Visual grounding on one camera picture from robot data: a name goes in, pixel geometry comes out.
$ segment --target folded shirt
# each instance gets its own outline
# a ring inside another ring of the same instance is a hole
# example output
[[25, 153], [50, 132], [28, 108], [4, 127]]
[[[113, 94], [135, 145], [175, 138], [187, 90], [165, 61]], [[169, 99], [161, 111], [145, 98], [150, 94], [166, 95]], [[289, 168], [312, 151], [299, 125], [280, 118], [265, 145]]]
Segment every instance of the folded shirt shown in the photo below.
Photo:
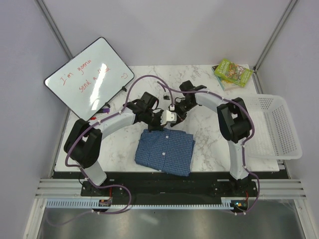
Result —
[[163, 131], [147, 129], [135, 153], [136, 164], [162, 172], [188, 176], [195, 141], [193, 135], [180, 130], [164, 128]]

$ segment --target table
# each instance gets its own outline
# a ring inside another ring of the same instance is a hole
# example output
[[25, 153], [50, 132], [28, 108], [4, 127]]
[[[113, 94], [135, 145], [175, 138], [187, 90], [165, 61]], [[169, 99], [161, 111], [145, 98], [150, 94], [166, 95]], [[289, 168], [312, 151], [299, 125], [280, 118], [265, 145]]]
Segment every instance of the table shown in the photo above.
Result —
[[[211, 65], [183, 65], [183, 66], [131, 66], [135, 73], [135, 79], [142, 75], [151, 74], [161, 77], [167, 84], [179, 89], [182, 82], [191, 80], [194, 86], [205, 85], [209, 90], [225, 97], [233, 99], [236, 94], [256, 94], [254, 82], [250, 79], [245, 88], [224, 92], [216, 77], [213, 75]], [[140, 80], [132, 89], [129, 100], [139, 99], [147, 91], [159, 98], [159, 107], [167, 109], [170, 101], [163, 100], [164, 91], [157, 84], [155, 78]], [[111, 112], [117, 112], [122, 108], [127, 93], [119, 92], [111, 101]], [[76, 172], [78, 168], [68, 168], [64, 164], [66, 153], [63, 145], [78, 117], [72, 112], [69, 115], [67, 125], [62, 137], [62, 146], [58, 152], [55, 171]], [[108, 136], [102, 141], [99, 163], [104, 171], [122, 172], [152, 172], [151, 168], [135, 164], [134, 157], [145, 123], [137, 123], [127, 126]], [[184, 122], [173, 129], [184, 130], [194, 135], [196, 141], [191, 163], [192, 172], [224, 172], [229, 171], [230, 157], [227, 141], [219, 131], [217, 114], [206, 107], [195, 107], [188, 114]], [[279, 171], [275, 159], [247, 158], [247, 167], [251, 171]]]

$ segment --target green book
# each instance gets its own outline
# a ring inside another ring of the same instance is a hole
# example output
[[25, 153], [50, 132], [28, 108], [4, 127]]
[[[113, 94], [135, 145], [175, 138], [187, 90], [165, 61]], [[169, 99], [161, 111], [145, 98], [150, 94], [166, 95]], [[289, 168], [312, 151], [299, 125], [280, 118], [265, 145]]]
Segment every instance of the green book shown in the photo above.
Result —
[[244, 87], [253, 74], [252, 70], [237, 65], [227, 59], [223, 59], [215, 70], [215, 75]]

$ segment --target gray floor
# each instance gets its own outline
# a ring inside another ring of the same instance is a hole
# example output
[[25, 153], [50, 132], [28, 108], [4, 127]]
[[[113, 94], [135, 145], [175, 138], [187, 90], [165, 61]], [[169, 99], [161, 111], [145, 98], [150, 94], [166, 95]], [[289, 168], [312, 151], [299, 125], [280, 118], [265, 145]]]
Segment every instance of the gray floor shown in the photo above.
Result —
[[[83, 209], [46, 209], [53, 223]], [[259, 201], [245, 216], [215, 210], [130, 210], [87, 214], [62, 227], [42, 222], [38, 239], [304, 239], [294, 203]]]

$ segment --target white wall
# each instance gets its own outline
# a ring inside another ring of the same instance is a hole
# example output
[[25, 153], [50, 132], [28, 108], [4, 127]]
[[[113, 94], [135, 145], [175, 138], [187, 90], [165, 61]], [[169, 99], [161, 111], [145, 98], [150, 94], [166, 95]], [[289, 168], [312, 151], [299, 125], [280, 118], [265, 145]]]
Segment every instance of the white wall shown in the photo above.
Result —
[[289, 0], [43, 0], [72, 54], [100, 36], [134, 65], [254, 65]]
[[283, 96], [303, 148], [288, 169], [319, 223], [319, 1], [300, 0], [260, 69], [265, 93]]
[[33, 0], [0, 6], [0, 237], [21, 238], [66, 107], [43, 80], [67, 61]]

